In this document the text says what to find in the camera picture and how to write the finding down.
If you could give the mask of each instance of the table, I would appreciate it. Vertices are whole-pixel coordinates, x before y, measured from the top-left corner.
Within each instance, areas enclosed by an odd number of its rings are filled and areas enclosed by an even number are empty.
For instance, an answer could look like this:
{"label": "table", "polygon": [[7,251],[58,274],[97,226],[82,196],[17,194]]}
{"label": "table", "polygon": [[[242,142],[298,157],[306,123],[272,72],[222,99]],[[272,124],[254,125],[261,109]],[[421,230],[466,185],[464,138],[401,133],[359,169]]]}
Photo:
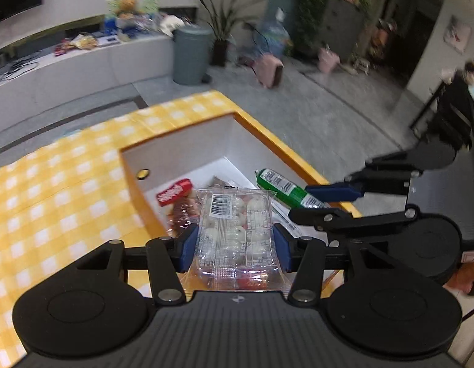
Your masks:
{"label": "table", "polygon": [[[154,135],[239,112],[317,183],[327,183],[276,136],[217,91],[131,112],[62,138],[0,168],[0,367],[25,351],[12,307],[27,289],[107,240],[143,246],[150,237],[130,202],[118,150]],[[358,216],[351,204],[343,205]],[[143,294],[146,272],[128,283]]]}

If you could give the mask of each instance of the gray cabinet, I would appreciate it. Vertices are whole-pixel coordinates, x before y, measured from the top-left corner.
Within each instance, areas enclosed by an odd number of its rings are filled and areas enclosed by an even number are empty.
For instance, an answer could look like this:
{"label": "gray cabinet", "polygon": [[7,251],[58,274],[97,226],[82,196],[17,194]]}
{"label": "gray cabinet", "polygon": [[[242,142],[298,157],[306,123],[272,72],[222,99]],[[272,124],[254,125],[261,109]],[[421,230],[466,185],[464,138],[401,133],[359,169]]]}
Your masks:
{"label": "gray cabinet", "polygon": [[364,13],[346,0],[327,0],[316,38],[317,49],[326,44],[346,62],[364,27]]}

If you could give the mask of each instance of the trash can lid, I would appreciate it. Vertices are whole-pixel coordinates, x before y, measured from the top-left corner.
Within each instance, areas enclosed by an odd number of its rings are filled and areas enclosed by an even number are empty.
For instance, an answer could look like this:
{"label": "trash can lid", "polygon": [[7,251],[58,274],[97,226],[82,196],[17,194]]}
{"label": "trash can lid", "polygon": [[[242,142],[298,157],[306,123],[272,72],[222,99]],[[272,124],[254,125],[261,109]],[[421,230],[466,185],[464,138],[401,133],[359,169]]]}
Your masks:
{"label": "trash can lid", "polygon": [[187,35],[199,35],[207,36],[213,33],[213,30],[209,26],[198,26],[198,25],[186,25],[177,29],[180,33],[185,33]]}

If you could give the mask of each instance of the red label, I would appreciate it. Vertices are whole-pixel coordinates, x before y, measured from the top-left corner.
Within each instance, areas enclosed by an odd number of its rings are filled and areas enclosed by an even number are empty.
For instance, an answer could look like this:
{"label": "red label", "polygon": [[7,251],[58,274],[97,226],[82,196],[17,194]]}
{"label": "red label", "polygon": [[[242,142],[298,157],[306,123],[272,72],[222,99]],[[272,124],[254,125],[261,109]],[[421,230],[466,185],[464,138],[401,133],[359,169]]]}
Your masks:
{"label": "red label", "polygon": [[178,182],[171,185],[165,191],[157,194],[158,204],[160,206],[166,206],[174,203],[175,200],[181,196],[188,195],[193,189],[193,184],[188,178],[179,180]]}

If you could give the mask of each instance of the gray trash bin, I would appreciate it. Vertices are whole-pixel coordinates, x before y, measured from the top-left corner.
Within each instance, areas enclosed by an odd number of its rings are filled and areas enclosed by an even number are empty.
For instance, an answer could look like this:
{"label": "gray trash bin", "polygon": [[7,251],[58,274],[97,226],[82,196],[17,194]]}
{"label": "gray trash bin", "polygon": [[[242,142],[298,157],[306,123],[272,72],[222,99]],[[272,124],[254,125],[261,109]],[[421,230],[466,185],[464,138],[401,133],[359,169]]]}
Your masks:
{"label": "gray trash bin", "polygon": [[209,63],[211,28],[186,25],[174,35],[174,81],[185,86],[201,84]]}

